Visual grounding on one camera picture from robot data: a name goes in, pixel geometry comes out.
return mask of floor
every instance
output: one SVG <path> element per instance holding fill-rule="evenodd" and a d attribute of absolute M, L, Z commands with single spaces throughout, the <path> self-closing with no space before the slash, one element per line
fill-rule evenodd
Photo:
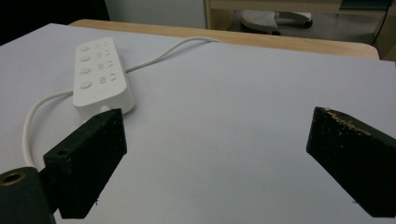
<path fill-rule="evenodd" d="M 230 31 L 262 34 L 241 26 L 242 11 L 236 11 Z M 304 24 L 290 19 L 276 18 L 278 31 L 283 36 L 295 36 L 315 39 L 337 40 L 365 43 L 371 45 L 375 38 L 375 27 L 382 21 L 381 16 L 336 15 L 312 13 L 313 25 L 304 28 Z"/>

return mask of power strip switch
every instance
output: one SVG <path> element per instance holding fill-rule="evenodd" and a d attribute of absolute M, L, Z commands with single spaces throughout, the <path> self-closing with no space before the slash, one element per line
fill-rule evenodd
<path fill-rule="evenodd" d="M 112 37 L 76 47 L 73 105 L 84 120 L 108 109 L 126 113 L 134 96 Z"/>

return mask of white table surface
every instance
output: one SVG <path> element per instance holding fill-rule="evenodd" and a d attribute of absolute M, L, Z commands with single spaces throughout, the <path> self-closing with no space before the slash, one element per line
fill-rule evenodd
<path fill-rule="evenodd" d="M 73 88 L 75 47 L 105 36 L 126 66 L 180 40 L 50 24 L 0 47 L 0 173 L 24 166 L 29 108 Z M 315 106 L 395 137 L 394 63 L 195 41 L 128 78 L 128 153 L 85 219 L 57 223 L 395 222 L 370 217 L 305 152 Z M 72 97 L 40 108 L 41 168 L 81 122 Z"/>

